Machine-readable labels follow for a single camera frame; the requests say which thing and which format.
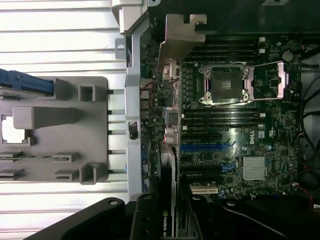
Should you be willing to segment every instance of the green circuit board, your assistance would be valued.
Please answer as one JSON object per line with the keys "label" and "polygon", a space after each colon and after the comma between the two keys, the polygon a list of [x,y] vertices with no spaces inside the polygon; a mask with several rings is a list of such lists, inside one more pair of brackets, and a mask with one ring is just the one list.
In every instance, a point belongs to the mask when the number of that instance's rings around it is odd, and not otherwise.
{"label": "green circuit board", "polygon": [[[264,44],[265,53],[254,60],[246,60],[248,66],[280,61],[285,51],[294,52],[300,47],[297,39],[287,36],[266,37]],[[174,146],[177,149],[179,175],[186,176],[191,186],[216,186],[218,193],[212,194],[212,198],[240,199],[245,196],[295,193],[292,181],[297,171],[300,55],[295,54],[290,62],[284,64],[289,79],[283,99],[208,107],[199,101],[205,92],[204,75],[199,69],[232,61],[187,58],[180,62],[180,79],[168,81],[163,80],[162,73],[156,71],[158,54],[159,45],[156,43],[141,48],[141,89],[151,83],[140,95],[141,136],[145,145],[142,153],[150,149],[142,154],[143,192],[148,192],[150,176],[159,164],[159,144],[167,127],[163,109],[173,106],[179,112],[179,145]],[[278,71],[277,64],[254,69],[255,98],[277,96]],[[188,145],[214,145],[221,149],[183,148]],[[255,158],[264,161],[263,180],[244,177],[246,161]]]}
{"label": "green circuit board", "polygon": [[[288,37],[265,40],[265,53],[256,66],[281,60],[284,51],[299,49],[299,42]],[[299,131],[299,97],[301,60],[295,55],[285,63],[289,82],[283,99],[259,100],[245,105],[206,106],[204,75],[199,69],[207,65],[223,65],[223,61],[185,61],[181,78],[180,174],[192,186],[216,186],[218,198],[242,198],[257,195],[288,195],[297,170],[296,139]],[[256,99],[277,97],[277,64],[254,69]],[[246,163],[264,162],[264,179],[246,178]]]}

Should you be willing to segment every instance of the silver metal frame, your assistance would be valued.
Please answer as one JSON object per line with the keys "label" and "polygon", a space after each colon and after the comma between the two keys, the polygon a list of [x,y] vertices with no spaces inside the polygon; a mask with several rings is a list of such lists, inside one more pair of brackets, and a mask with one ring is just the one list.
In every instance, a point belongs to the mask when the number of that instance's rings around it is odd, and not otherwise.
{"label": "silver metal frame", "polygon": [[[124,87],[126,123],[126,164],[129,196],[142,193],[140,123],[140,37],[149,27],[146,18],[131,35],[132,66],[126,69]],[[130,139],[129,123],[136,122],[138,138]]]}

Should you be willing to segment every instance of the red wire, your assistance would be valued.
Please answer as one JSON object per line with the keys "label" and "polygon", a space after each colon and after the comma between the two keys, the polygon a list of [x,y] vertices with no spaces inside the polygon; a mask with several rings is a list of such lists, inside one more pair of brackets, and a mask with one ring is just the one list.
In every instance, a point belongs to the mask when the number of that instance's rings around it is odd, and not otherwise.
{"label": "red wire", "polygon": [[146,88],[147,88],[150,84],[152,84],[152,82],[149,82],[147,85],[145,85],[145,86],[140,90],[140,95],[142,94],[142,92],[143,92],[144,90],[146,90]]}
{"label": "red wire", "polygon": [[304,191],[304,193],[307,194],[310,197],[310,201],[311,201],[310,208],[312,208],[313,205],[314,205],[314,198],[312,197],[312,195],[307,190],[305,190],[304,188],[300,187],[299,185],[297,185],[296,187],[298,189]]}

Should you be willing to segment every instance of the chip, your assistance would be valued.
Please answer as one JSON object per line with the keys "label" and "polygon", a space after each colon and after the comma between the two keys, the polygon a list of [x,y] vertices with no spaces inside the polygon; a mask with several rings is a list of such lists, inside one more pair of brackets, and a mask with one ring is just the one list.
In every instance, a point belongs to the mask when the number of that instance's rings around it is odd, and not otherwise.
{"label": "chip", "polygon": [[286,119],[286,120],[285,120],[285,125],[286,125],[286,126],[292,126],[292,124],[293,124],[292,119]]}
{"label": "chip", "polygon": [[234,182],[234,179],[232,177],[227,177],[226,178],[226,183],[227,184],[232,184]]}
{"label": "chip", "polygon": [[278,87],[278,85],[279,85],[279,80],[278,79],[271,79],[270,86],[272,88],[276,88],[276,87]]}
{"label": "chip", "polygon": [[289,152],[286,149],[281,150],[281,155],[282,156],[288,156]]}

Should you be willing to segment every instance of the metal bracket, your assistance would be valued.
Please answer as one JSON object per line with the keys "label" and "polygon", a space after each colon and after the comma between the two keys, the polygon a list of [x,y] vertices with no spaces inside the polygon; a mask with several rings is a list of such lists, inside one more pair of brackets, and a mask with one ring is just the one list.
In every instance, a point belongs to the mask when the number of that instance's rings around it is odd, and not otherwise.
{"label": "metal bracket", "polygon": [[190,23],[184,23],[184,16],[167,14],[165,19],[165,40],[160,44],[157,70],[162,72],[170,59],[183,60],[195,46],[202,45],[205,34],[196,33],[198,24],[206,24],[205,14],[190,15]]}
{"label": "metal bracket", "polygon": [[111,10],[122,35],[130,35],[135,30],[147,9],[147,0],[111,0]]}
{"label": "metal bracket", "polygon": [[116,38],[114,41],[115,46],[115,59],[123,60],[126,59],[126,39]]}
{"label": "metal bracket", "polygon": [[278,84],[278,95],[276,96],[279,99],[284,98],[285,87],[289,84],[289,74],[285,72],[285,63],[278,62],[278,76],[281,79],[281,82]]}

